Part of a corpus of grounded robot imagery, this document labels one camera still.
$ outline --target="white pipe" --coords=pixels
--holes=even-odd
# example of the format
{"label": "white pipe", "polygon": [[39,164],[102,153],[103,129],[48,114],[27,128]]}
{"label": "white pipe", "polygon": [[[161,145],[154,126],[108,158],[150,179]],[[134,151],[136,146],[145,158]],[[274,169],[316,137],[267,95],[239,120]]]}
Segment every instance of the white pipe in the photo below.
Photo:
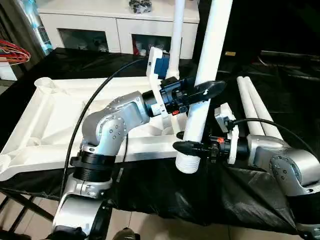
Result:
{"label": "white pipe", "polygon": [[[220,56],[224,45],[233,0],[212,0],[205,30],[200,62],[195,84],[216,79]],[[184,141],[201,142],[208,115],[210,100],[190,106],[184,131]],[[176,167],[183,173],[192,174],[198,170],[200,158],[178,152]]]}
{"label": "white pipe", "polygon": [[[258,115],[256,113],[255,106],[251,100],[249,91],[247,89],[247,84],[246,84],[245,79],[242,76],[238,76],[236,78],[236,81],[238,83],[245,117],[257,119]],[[248,124],[249,131],[251,134],[262,135],[262,136],[265,135],[265,132],[264,132],[260,122],[249,121],[247,124]]]}
{"label": "white pipe", "polygon": [[185,2],[186,0],[175,0],[174,4],[174,20],[170,46],[170,59],[168,70],[166,72],[166,79],[171,77],[179,79],[179,60],[181,50],[182,27],[184,24]]}
{"label": "white pipe", "polygon": [[[254,109],[255,109],[257,116],[260,119],[266,119],[266,120],[273,122],[273,119],[270,116],[270,113],[268,112],[264,102],[262,101],[262,99],[261,99],[259,93],[257,92],[254,84],[252,83],[250,77],[246,76],[244,78],[244,81],[246,84],[246,88],[249,91],[250,98],[253,102]],[[261,123],[261,125],[262,125],[263,131],[266,136],[271,136],[271,137],[275,137],[275,138],[283,140],[283,138],[282,138],[282,136],[276,126],[272,126],[270,124],[263,123],[263,122]]]}

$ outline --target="black cable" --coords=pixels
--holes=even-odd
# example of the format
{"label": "black cable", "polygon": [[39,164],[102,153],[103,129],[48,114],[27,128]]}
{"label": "black cable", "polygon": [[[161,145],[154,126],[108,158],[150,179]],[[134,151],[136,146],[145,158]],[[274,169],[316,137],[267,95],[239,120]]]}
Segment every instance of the black cable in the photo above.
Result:
{"label": "black cable", "polygon": [[244,119],[240,119],[240,120],[233,120],[230,122],[230,129],[233,129],[235,125],[238,125],[241,123],[246,123],[246,122],[261,122],[261,123],[270,124],[270,125],[276,126],[279,129],[285,130],[287,133],[291,134],[296,139],[298,139],[311,154],[313,154],[315,157],[317,157],[317,155],[312,150],[312,148],[304,140],[302,140],[301,137],[299,137],[297,134],[295,134],[293,131],[289,130],[288,128],[286,128],[278,123],[275,123],[273,121],[269,121],[269,120],[262,119],[262,118],[244,118]]}
{"label": "black cable", "polygon": [[125,65],[123,65],[122,67],[120,67],[117,71],[115,71],[110,77],[108,77],[98,88],[97,90],[93,93],[93,95],[90,97],[90,99],[88,100],[88,102],[86,103],[86,105],[84,106],[80,116],[79,116],[79,119],[74,127],[74,130],[73,130],[73,133],[72,133],[72,136],[71,136],[71,139],[70,139],[70,142],[69,142],[69,146],[68,146],[68,150],[66,152],[66,157],[65,157],[65,163],[64,163],[64,169],[63,169],[63,176],[62,176],[62,182],[61,182],[61,189],[60,189],[60,199],[62,198],[63,196],[63,193],[64,193],[64,189],[65,189],[65,186],[66,186],[66,181],[67,181],[67,171],[68,171],[68,166],[69,166],[69,160],[70,160],[70,154],[71,154],[71,150],[72,150],[72,145],[74,144],[74,141],[75,141],[75,138],[76,138],[76,134],[77,134],[77,131],[80,127],[80,124],[89,108],[89,106],[91,105],[91,103],[94,101],[94,99],[96,98],[96,96],[100,93],[100,91],[104,88],[105,85],[107,85],[111,79],[113,79],[118,73],[122,72],[123,70],[127,69],[128,67],[136,64],[136,63],[139,63],[139,62],[142,62],[142,61],[145,61],[146,58],[140,58],[140,59],[137,59],[137,60],[134,60],[132,62],[129,62]]}
{"label": "black cable", "polygon": [[128,151],[128,144],[129,144],[129,133],[126,135],[126,139],[125,139],[125,151],[124,151],[123,160],[122,160],[123,163],[126,160],[127,151]]}

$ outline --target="dark wall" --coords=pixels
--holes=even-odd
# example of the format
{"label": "dark wall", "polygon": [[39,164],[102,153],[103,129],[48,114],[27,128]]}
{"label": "dark wall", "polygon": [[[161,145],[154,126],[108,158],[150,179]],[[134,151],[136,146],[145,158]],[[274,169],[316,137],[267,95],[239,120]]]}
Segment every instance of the dark wall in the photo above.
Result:
{"label": "dark wall", "polygon": [[[250,61],[261,50],[320,55],[320,1],[234,0],[224,51]],[[211,0],[200,0],[194,59],[199,60]]]}

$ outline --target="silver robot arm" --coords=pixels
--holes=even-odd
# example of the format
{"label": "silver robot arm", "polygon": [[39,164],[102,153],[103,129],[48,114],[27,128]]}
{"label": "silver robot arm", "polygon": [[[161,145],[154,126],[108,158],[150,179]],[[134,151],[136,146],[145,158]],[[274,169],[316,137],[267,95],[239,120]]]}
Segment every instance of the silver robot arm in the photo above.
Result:
{"label": "silver robot arm", "polygon": [[128,132],[150,117],[140,92],[121,96],[83,122],[83,141],[69,175],[52,226],[52,234],[106,236],[111,209],[103,195],[112,186],[112,168]]}
{"label": "silver robot arm", "polygon": [[[234,127],[231,116],[215,116],[221,130],[228,135]],[[205,143],[179,141],[173,147],[186,155],[202,159],[226,161],[232,152],[233,139],[209,136]],[[246,161],[250,167],[264,169],[271,174],[286,196],[294,216],[296,228],[303,239],[320,239],[320,163],[308,151],[290,147],[285,141],[265,135],[236,139],[237,161]]]}
{"label": "silver robot arm", "polygon": [[81,149],[88,153],[115,156],[127,133],[149,120],[140,92],[120,96],[105,109],[86,117],[82,125]]}
{"label": "silver robot arm", "polygon": [[248,135],[248,165],[274,176],[303,239],[320,239],[320,163],[308,151],[271,136]]}

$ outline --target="table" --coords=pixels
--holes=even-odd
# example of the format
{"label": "table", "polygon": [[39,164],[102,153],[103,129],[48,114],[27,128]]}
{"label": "table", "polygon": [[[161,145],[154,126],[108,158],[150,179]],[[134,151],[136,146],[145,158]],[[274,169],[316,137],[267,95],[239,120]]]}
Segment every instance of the table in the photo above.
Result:
{"label": "table", "polygon": [[[99,53],[57,48],[25,76],[0,95],[0,147],[3,147],[28,104],[34,81],[52,79],[102,78],[135,57],[121,53]],[[229,76],[228,62],[222,59],[217,80]],[[320,153],[320,112],[317,103],[320,81],[289,76],[284,70],[245,67],[275,122],[293,130]],[[122,72],[121,77],[145,76],[146,66],[137,65]],[[195,76],[197,65],[182,60],[180,76]],[[235,77],[225,91],[211,101],[210,111],[228,102],[236,118],[244,112]],[[221,136],[214,116],[207,125]],[[248,133],[240,127],[240,135]],[[282,132],[293,147],[302,146]],[[234,226],[297,234],[293,216],[276,181],[257,169],[227,167],[218,162],[202,161],[194,174],[184,174],[175,167],[174,159],[144,160],[117,163],[113,179],[120,178],[106,200],[112,208],[157,214],[163,218],[180,218],[200,225],[229,224]],[[0,191],[28,194],[52,200],[59,199],[62,169],[19,173],[0,182]]]}

